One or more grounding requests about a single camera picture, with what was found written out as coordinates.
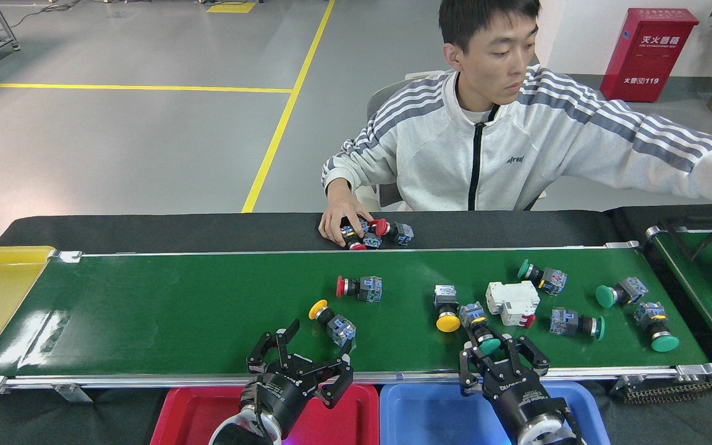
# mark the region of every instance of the black zipper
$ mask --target black zipper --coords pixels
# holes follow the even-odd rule
[[[499,106],[495,104],[488,115],[487,122],[492,122],[496,116]],[[472,180],[468,186],[468,210],[477,207],[477,183],[480,182],[480,160],[483,157],[483,127],[485,122],[474,125],[474,149],[472,150]]]

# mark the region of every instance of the epoxy floor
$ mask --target epoxy floor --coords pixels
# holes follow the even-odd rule
[[[438,3],[81,0],[27,17],[0,57],[0,234],[33,215],[324,211],[320,167],[372,93],[446,68]],[[0,2],[11,25],[48,5]],[[631,108],[712,133],[711,79],[678,80]],[[535,210],[695,202],[562,178]]]

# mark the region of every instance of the man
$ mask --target man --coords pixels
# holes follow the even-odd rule
[[[520,210],[561,175],[712,200],[712,136],[602,101],[540,66],[539,0],[443,0],[452,71],[410,83],[324,165],[318,228],[344,245],[347,217],[372,219],[352,190],[397,183],[413,210]]]

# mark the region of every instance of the blue bin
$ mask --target blue bin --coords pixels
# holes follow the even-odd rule
[[[590,392],[573,382],[543,382],[565,397],[588,445],[610,445]],[[460,395],[457,384],[386,385],[381,391],[381,445],[509,445],[502,423],[481,395]]]

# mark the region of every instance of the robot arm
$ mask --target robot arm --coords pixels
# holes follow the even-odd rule
[[[501,341],[499,350],[506,356],[494,360],[480,350],[472,332],[467,332],[470,341],[464,344],[459,360],[460,392],[464,396],[482,392],[513,445],[586,445],[565,399],[552,398],[540,384],[550,362],[529,338],[516,340],[494,333]],[[523,366],[520,357],[531,367]],[[482,377],[482,386],[478,376],[469,371],[469,364]]]
[[[287,343],[298,331],[296,319],[287,329],[263,333],[247,358],[249,372],[256,375],[240,394],[240,412],[221,423],[209,445],[281,445],[313,396],[329,409],[339,402],[353,382],[351,341],[337,358],[315,363],[287,352]],[[266,353],[274,347],[279,358],[265,363]],[[319,388],[333,377],[333,383]]]

